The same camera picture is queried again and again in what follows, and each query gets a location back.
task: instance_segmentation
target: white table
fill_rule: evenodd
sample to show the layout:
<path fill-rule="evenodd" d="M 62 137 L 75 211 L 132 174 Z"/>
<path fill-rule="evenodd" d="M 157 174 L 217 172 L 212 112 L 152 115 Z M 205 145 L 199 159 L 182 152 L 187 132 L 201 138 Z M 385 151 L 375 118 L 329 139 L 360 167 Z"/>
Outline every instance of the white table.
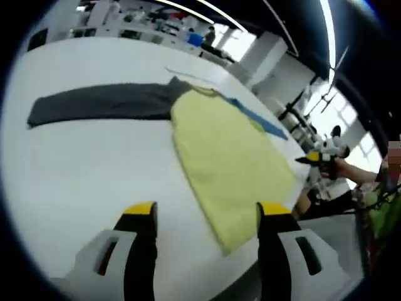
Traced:
<path fill-rule="evenodd" d="M 107 83 L 168 83 L 173 74 L 165 67 L 208 79 L 178 76 L 236 97 L 281 126 L 220 66 L 150 43 L 64 40 L 27 53 L 14 67 L 3 107 L 4 188 L 14 226 L 47 277 L 63 277 L 84 244 L 113 228 L 125 208 L 148 200 L 159 204 L 156 300 L 209 300 L 256 261 L 256 238 L 222 256 L 175 155 L 168 121 L 82 120 L 27 129 L 38 97 Z M 292 208 L 308 167 L 293 160 L 303 156 L 293 139 L 271 139 L 300 178 L 286 202 Z"/>

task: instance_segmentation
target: window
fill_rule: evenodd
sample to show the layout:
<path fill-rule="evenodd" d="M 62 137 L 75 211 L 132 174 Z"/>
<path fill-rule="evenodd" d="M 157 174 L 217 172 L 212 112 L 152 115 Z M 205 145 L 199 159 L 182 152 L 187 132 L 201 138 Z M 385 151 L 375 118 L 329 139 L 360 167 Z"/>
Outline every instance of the window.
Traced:
<path fill-rule="evenodd" d="M 216 38 L 213 41 L 212 47 L 216 47 L 220 40 L 223 38 L 224 34 L 226 33 L 226 31 L 228 30 L 228 26 L 227 25 L 223 25 L 223 24 L 214 24 L 214 31 L 216 34 Z"/>
<path fill-rule="evenodd" d="M 233 60 L 240 61 L 255 40 L 254 34 L 236 29 L 221 49 L 227 52 Z"/>
<path fill-rule="evenodd" d="M 380 169 L 383 159 L 372 135 L 367 132 L 359 145 L 351 151 L 351 154 L 345 160 L 349 164 L 376 173 Z M 355 188 L 356 184 L 354 182 L 348 179 L 346 181 L 351 189 Z"/>
<path fill-rule="evenodd" d="M 349 128 L 349 126 L 357 118 L 357 112 L 346 100 L 346 98 L 327 82 L 316 85 L 314 92 L 308 102 L 304 114 L 309 115 L 309 120 L 316 128 L 318 134 L 325 139 L 331 134 L 334 126 L 339 125 L 341 132 Z"/>
<path fill-rule="evenodd" d="M 357 112 L 350 104 L 347 104 L 345 108 L 341 110 L 340 115 L 348 125 L 351 125 L 355 119 L 357 119 Z"/>

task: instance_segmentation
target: ceiling light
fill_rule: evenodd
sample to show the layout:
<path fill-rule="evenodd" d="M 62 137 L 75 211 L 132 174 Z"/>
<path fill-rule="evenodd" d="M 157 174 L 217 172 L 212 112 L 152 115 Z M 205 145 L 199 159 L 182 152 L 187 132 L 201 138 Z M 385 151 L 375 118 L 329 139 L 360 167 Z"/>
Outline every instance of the ceiling light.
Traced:
<path fill-rule="evenodd" d="M 295 56 L 299 56 L 298 50 L 295 47 L 293 39 L 291 39 L 291 36 L 288 33 L 287 27 L 284 25 L 284 22 L 280 19 L 276 11 L 273 9 L 273 7 L 270 5 L 270 3 L 267 2 L 267 0 L 263 0 L 263 3 L 270 9 L 271 13 L 273 16 L 276 18 L 277 22 L 280 24 L 281 28 L 283 29 L 284 33 L 286 34 L 288 41 L 291 43 L 291 46 L 293 47 L 295 51 Z"/>
<path fill-rule="evenodd" d="M 224 11 L 222 11 L 221 9 L 215 7 L 213 4 L 210 4 L 209 2 L 205 1 L 205 0 L 196 0 L 202 4 L 205 4 L 207 7 L 213 9 L 215 12 L 221 14 L 223 17 L 225 17 L 227 20 L 229 20 L 232 24 L 234 24 L 235 26 L 237 26 L 240 30 L 242 30 L 243 32 L 247 33 L 248 30 L 245 29 L 245 27 L 243 27 L 241 24 L 239 24 L 236 20 L 234 20 L 232 17 L 230 17 L 228 14 L 226 14 Z"/>
<path fill-rule="evenodd" d="M 328 38 L 328 61 L 330 64 L 328 83 L 331 85 L 334 80 L 334 71 L 332 69 L 336 66 L 336 39 L 334 37 L 334 24 L 333 17 L 330 11 L 330 5 L 328 0 L 320 0 L 320 5 L 323 10 L 323 15 L 325 17 L 327 38 Z"/>
<path fill-rule="evenodd" d="M 175 6 L 176 8 L 182 9 L 183 11 L 187 11 L 188 13 L 193 14 L 194 16 L 197 16 L 198 18 L 201 18 L 201 19 L 205 20 L 208 23 L 214 24 L 214 22 L 212 20 L 210 20 L 209 18 L 205 17 L 204 15 L 199 14 L 196 11 L 193 11 L 193 10 L 191 10 L 189 8 L 186 8 L 185 6 L 182 6 L 180 4 L 177 4 L 177 3 L 174 3 L 174 2 L 171 2 L 171 1 L 168 1 L 168 0 L 156 0 L 156 1 L 168 4 L 168 5 L 171 5 L 171 6 Z"/>

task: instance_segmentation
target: yellow towel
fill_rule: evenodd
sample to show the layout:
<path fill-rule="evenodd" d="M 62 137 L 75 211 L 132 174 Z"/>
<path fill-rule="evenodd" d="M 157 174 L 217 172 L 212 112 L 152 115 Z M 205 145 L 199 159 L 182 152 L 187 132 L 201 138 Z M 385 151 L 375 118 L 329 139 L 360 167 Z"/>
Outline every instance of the yellow towel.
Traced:
<path fill-rule="evenodd" d="M 256 202 L 282 203 L 296 176 L 258 123 L 220 96 L 198 91 L 183 94 L 174 104 L 173 140 L 228 254 L 256 234 Z"/>

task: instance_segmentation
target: ceiling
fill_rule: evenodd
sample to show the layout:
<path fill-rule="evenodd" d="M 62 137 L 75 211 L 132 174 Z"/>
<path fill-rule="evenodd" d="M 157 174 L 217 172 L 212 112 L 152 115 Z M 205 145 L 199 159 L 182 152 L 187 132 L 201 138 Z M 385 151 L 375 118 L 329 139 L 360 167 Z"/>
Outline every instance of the ceiling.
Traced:
<path fill-rule="evenodd" d="M 195 0 L 175 0 L 217 23 L 235 26 L 215 11 Z M 294 52 L 288 36 L 263 0 L 209 0 L 255 34 L 270 31 L 282 36 Z M 328 37 L 319 0 L 268 0 L 283 21 L 296 49 L 299 61 L 317 75 L 328 74 Z M 337 62 L 349 46 L 349 52 L 336 73 L 337 88 L 358 110 L 360 120 L 374 138 L 380 140 L 401 132 L 397 97 L 400 65 L 400 1 L 329 0 L 333 16 Z"/>

